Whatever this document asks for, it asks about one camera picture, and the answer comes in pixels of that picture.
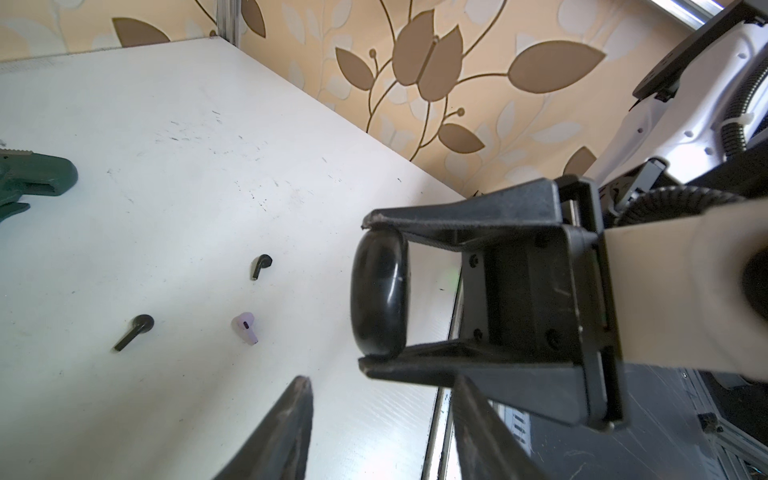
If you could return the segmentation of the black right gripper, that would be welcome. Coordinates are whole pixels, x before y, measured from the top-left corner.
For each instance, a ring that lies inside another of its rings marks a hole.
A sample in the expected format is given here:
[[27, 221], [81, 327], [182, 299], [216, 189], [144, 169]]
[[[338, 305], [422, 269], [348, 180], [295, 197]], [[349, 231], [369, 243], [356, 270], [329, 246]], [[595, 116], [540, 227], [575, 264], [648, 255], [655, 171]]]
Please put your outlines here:
[[626, 381], [595, 184], [566, 175], [463, 201], [376, 209], [365, 230], [462, 255], [460, 338], [366, 355], [377, 380], [451, 388], [563, 425], [628, 422]]

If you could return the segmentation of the black earbud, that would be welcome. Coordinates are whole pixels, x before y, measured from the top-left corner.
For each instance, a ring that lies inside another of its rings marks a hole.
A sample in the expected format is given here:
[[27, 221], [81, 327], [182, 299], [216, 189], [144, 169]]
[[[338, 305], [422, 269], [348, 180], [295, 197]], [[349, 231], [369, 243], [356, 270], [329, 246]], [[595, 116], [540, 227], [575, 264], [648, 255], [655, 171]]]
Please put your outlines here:
[[150, 331], [155, 325], [154, 318], [149, 314], [141, 314], [136, 316], [131, 323], [130, 330], [113, 346], [113, 350], [121, 352], [128, 346], [137, 336]]
[[273, 259], [268, 254], [261, 254], [254, 259], [250, 266], [250, 279], [256, 281], [262, 270], [269, 268], [273, 263]]

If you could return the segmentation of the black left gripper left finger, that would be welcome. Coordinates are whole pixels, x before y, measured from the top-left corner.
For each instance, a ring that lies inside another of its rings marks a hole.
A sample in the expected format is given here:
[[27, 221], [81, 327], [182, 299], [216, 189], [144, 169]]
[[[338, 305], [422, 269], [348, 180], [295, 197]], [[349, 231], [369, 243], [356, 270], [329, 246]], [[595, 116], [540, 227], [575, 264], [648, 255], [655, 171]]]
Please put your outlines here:
[[312, 421], [311, 380], [299, 375], [215, 479], [303, 479]]

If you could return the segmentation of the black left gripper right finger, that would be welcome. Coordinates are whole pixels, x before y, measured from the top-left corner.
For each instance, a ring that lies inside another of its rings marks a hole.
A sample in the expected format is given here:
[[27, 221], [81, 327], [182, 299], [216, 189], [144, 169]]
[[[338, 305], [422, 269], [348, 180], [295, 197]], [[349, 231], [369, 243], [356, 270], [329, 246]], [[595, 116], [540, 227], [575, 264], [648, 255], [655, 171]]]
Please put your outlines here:
[[463, 479], [546, 479], [470, 378], [458, 375], [452, 411]]

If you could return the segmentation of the black earbud case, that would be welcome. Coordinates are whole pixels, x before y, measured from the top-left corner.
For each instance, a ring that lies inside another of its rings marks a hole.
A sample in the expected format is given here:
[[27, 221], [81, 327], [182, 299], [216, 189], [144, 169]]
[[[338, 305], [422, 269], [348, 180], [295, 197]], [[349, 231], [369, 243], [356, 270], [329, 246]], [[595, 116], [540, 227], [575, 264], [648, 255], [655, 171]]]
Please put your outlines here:
[[361, 238], [352, 267], [353, 336], [365, 356], [394, 358], [405, 348], [410, 304], [408, 242], [394, 229]]

